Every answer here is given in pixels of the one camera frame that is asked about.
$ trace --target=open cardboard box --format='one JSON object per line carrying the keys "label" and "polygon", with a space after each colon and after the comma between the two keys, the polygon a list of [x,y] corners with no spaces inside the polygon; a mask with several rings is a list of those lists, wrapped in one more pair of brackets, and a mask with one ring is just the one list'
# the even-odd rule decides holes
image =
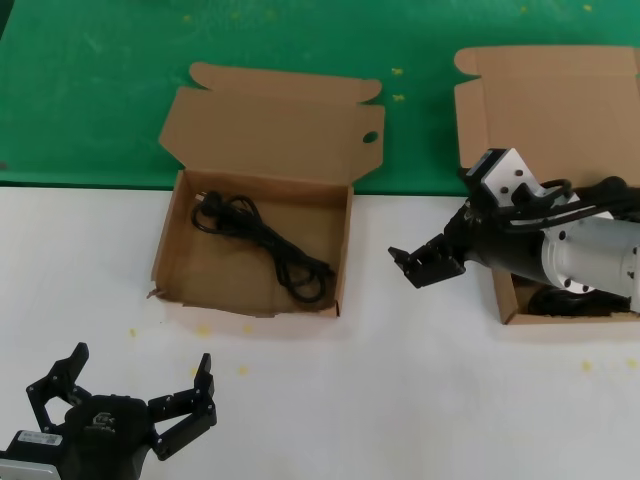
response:
{"label": "open cardboard box", "polygon": [[[351,183],[382,163],[384,107],[364,105],[377,80],[196,63],[160,143],[178,174],[153,269],[156,294],[184,305],[254,316],[314,311],[338,316],[345,281]],[[253,243],[191,224],[200,192],[247,195],[264,222],[336,276],[324,301],[296,303],[273,260]]]}
{"label": "open cardboard box", "polygon": [[[478,76],[455,88],[460,163],[515,148],[540,181],[593,185],[617,175],[640,185],[640,51],[630,47],[466,48],[458,69]],[[637,315],[527,315],[531,287],[494,272],[505,324],[638,320]]]}

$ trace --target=cardboard box flap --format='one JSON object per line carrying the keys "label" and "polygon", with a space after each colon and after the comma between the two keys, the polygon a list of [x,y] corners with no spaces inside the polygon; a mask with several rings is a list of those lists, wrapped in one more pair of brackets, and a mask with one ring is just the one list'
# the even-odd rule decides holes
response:
{"label": "cardboard box flap", "polygon": [[456,53],[458,70],[482,77],[636,75],[640,55],[631,47],[515,46],[465,48]]}
{"label": "cardboard box flap", "polygon": [[384,107],[260,93],[182,87],[160,143],[193,170],[339,185],[382,164]]}
{"label": "cardboard box flap", "polygon": [[638,51],[628,47],[469,48],[455,87],[460,164],[515,148],[540,182],[588,186],[617,175],[640,185]]}
{"label": "cardboard box flap", "polygon": [[209,90],[344,105],[373,100],[382,90],[379,80],[221,67],[202,62],[191,65],[189,73],[196,83]]}

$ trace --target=white table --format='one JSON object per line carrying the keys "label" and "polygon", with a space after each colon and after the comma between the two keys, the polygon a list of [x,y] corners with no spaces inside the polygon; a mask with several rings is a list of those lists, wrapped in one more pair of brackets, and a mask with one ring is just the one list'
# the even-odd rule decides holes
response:
{"label": "white table", "polygon": [[461,199],[357,197],[337,320],[147,300],[168,201],[0,189],[0,448],[37,429],[26,385],[84,341],[80,385],[143,399],[190,388],[213,356],[218,425],[168,462],[150,455],[143,479],[640,471],[639,324],[504,327],[484,268],[416,291],[391,261],[388,246],[417,248]]}

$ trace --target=yellow speck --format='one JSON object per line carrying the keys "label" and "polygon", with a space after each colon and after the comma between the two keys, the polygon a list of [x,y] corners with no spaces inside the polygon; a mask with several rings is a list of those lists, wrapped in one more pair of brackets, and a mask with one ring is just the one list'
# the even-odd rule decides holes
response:
{"label": "yellow speck", "polygon": [[211,329],[207,325],[198,325],[196,329],[196,335],[200,338],[207,338],[211,336]]}

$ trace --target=green mat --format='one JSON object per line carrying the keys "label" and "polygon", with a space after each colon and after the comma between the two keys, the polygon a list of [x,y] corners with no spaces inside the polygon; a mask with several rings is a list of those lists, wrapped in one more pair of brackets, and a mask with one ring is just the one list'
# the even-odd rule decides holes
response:
{"label": "green mat", "polygon": [[458,49],[638,45],[639,18],[638,0],[16,0],[0,182],[170,188],[180,165],[157,137],[205,61],[381,79],[385,162],[357,192],[462,194]]}

